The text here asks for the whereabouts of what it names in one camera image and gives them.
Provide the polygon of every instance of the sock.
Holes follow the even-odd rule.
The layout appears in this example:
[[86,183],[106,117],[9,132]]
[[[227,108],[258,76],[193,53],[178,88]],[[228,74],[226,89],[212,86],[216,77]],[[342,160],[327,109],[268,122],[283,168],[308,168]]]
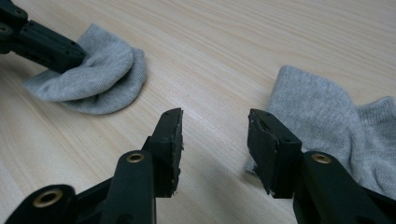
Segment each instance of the sock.
[[[291,66],[280,69],[267,111],[303,142],[303,151],[333,155],[367,189],[396,199],[396,106],[391,97],[353,105],[330,80]],[[254,160],[249,158],[250,172]]]
[[144,52],[94,24],[78,44],[87,53],[80,66],[63,74],[47,70],[23,86],[41,100],[83,113],[107,114],[129,105],[146,80]]

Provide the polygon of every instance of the screw hole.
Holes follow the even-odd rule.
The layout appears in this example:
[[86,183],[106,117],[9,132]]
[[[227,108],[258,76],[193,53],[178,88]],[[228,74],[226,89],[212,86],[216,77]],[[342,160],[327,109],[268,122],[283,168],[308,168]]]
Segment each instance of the screw hole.
[[48,207],[58,202],[64,193],[60,189],[50,189],[38,195],[33,201],[33,205],[37,208]]
[[15,10],[15,14],[17,14],[18,16],[23,16],[24,13],[21,9],[18,8]]
[[332,160],[329,157],[322,155],[322,154],[318,154],[318,153],[312,155],[312,159],[314,161],[324,163],[324,164],[328,164],[328,163],[332,162]]
[[127,160],[128,162],[135,163],[135,162],[140,162],[140,161],[142,161],[143,159],[145,159],[145,155],[140,154],[140,153],[134,153],[134,154],[128,156],[126,160]]

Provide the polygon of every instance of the black plastic part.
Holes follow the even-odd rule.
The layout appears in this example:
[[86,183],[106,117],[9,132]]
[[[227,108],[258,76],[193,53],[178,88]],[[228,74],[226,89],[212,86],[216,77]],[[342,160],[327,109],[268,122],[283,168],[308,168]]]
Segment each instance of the black plastic part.
[[156,222],[152,165],[147,151],[132,151],[120,157],[101,224]]
[[158,198],[170,198],[177,189],[183,150],[182,116],[181,108],[164,112],[143,147],[154,159],[155,195]]
[[[40,189],[22,202],[7,224],[156,223],[155,197],[171,197],[177,188],[183,149],[182,114],[180,108],[163,113],[153,136],[148,137],[142,150],[120,158],[112,178],[77,196],[66,185]],[[49,189],[61,189],[62,199],[45,209],[34,208],[32,201]]]
[[291,198],[301,141],[271,113],[250,109],[247,146],[255,173],[274,198]]
[[85,58],[85,51],[77,43],[28,21],[24,10],[0,0],[0,53],[10,51],[58,73],[79,66]]
[[72,187],[52,185],[29,195],[8,218],[7,224],[73,223],[76,195]]
[[369,189],[364,189],[391,223],[396,223],[396,201]]
[[[330,162],[316,161],[318,154]],[[299,223],[390,223],[335,157],[306,152],[299,170],[301,181],[293,202]]]

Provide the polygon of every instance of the wood grain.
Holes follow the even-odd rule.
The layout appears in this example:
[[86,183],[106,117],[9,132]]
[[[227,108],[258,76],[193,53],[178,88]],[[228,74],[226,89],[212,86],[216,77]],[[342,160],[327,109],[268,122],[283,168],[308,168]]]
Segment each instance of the wood grain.
[[291,200],[267,196],[244,163],[248,111],[264,109],[291,64],[344,87],[353,101],[396,97],[396,3],[389,0],[22,1],[30,19],[78,39],[91,23],[146,53],[134,103],[106,116],[41,102],[22,82],[44,68],[0,61],[0,222],[31,192],[82,192],[113,175],[165,110],[184,110],[180,183],[157,200],[158,223],[295,223]]

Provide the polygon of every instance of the table surface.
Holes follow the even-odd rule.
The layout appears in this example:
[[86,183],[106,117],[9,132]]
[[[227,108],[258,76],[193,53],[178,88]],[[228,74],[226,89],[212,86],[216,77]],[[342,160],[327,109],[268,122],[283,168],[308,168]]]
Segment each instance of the table surface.
[[93,116],[36,99],[21,84],[45,70],[0,61],[0,222],[31,192],[76,192],[111,177],[162,112],[184,110],[176,194],[158,223],[295,223],[291,200],[244,170],[248,111],[265,109],[290,64],[341,85],[356,105],[396,97],[396,2],[389,0],[14,0],[30,19],[77,40],[91,23],[146,53],[148,79],[120,112]]

